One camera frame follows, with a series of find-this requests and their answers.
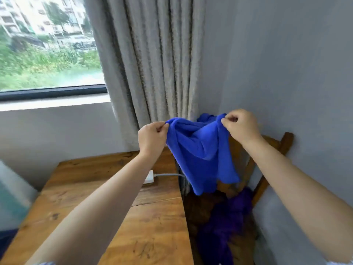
forearm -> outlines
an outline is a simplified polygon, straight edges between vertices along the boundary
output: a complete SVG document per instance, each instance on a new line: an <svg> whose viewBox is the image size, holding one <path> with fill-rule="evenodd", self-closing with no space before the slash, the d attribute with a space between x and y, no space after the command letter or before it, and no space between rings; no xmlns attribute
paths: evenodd
<svg viewBox="0 0 353 265"><path fill-rule="evenodd" d="M26 263L97 264L157 157L139 154L81 202Z"/></svg>
<svg viewBox="0 0 353 265"><path fill-rule="evenodd" d="M353 209L316 182L265 140L244 146L308 238L327 259L353 256Z"/></svg>

blue microfiber cloth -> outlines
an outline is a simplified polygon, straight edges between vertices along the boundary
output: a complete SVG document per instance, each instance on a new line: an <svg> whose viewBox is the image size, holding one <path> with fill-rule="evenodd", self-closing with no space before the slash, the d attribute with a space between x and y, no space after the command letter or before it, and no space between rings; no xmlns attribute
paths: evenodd
<svg viewBox="0 0 353 265"><path fill-rule="evenodd" d="M196 195L214 192L217 179L227 184L240 181L229 149L229 132L221 123L225 115L203 113L197 122L167 121L167 145Z"/></svg>

wooden table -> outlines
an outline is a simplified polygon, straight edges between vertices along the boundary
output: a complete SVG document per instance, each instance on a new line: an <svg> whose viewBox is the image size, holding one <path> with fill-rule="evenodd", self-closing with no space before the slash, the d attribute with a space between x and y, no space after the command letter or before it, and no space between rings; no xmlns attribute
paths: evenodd
<svg viewBox="0 0 353 265"><path fill-rule="evenodd" d="M138 152L61 162L5 253L0 265L24 264L55 227ZM153 167L176 173L168 148ZM99 264L194 264L176 176L143 186Z"/></svg>

electrical cord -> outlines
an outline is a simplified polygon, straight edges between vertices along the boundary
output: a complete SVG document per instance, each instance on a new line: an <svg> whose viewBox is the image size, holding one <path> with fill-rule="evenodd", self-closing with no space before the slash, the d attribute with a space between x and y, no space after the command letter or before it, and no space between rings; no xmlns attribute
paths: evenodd
<svg viewBox="0 0 353 265"><path fill-rule="evenodd" d="M186 178L186 176L183 175L183 174L168 174L168 173L166 173L166 174L155 174L155 177L158 177L158 176L180 176L180 177Z"/></svg>

curtain fold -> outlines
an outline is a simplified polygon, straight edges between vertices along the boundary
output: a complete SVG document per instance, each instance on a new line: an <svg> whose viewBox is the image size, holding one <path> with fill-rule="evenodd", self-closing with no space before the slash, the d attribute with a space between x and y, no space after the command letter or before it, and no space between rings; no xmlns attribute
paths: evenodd
<svg viewBox="0 0 353 265"><path fill-rule="evenodd" d="M195 120L205 0L84 0L127 150L145 124Z"/></svg>

